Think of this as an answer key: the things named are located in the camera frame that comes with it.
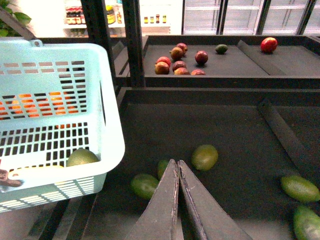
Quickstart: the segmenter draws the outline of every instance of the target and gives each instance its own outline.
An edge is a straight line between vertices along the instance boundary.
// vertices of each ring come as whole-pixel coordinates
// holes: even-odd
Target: white wall
[[[12,0],[16,12],[23,12],[32,18],[29,29],[37,38],[65,37],[64,0]]]

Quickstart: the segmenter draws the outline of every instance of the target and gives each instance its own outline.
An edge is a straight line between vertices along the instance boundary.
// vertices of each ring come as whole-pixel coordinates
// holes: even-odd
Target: avocado
[[[225,52],[228,50],[228,46],[225,44],[219,44],[216,46],[215,51],[217,54],[225,54]]]

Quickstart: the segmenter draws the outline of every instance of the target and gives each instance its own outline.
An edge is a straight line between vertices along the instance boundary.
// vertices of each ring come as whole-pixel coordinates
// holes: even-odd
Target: metal tong
[[[175,240],[178,209],[183,235],[195,240],[252,240],[222,209],[187,164],[171,159],[148,206],[126,240]]]

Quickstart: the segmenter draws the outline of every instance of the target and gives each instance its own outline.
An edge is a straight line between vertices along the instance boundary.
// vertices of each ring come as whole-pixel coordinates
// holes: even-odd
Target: black metal frame
[[[308,1],[307,5],[303,11],[298,28],[295,32],[296,35],[303,35],[304,34],[305,29],[308,24],[308,21],[310,19],[311,14],[312,14],[312,11],[314,10],[314,7],[316,5],[316,2],[317,2],[317,0]]]
[[[132,87],[144,87],[142,33],[139,0],[123,0],[123,15]]]
[[[185,11],[186,11],[186,0],[182,0],[182,24],[181,24],[181,35],[184,34],[185,29]]]
[[[256,32],[255,32],[256,35],[261,35],[264,30],[270,4],[271,4],[271,0],[264,0],[261,15],[259,18],[258,27],[256,28]]]
[[[220,9],[219,9],[219,16],[218,16],[218,23],[217,23],[217,28],[216,28],[217,35],[222,35],[224,33],[227,8],[228,8],[228,0],[221,0]]]
[[[109,66],[113,85],[116,86],[116,71],[112,44],[107,20],[106,4],[104,0],[81,0],[81,5],[86,21],[89,42],[102,46],[108,53]]]

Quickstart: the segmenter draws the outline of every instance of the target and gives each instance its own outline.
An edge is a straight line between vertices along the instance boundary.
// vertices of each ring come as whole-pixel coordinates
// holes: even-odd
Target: basket handle
[[[25,40],[35,40],[36,36],[17,19],[15,19],[10,13],[4,10],[0,6],[0,19],[8,24],[13,30],[20,34]]]

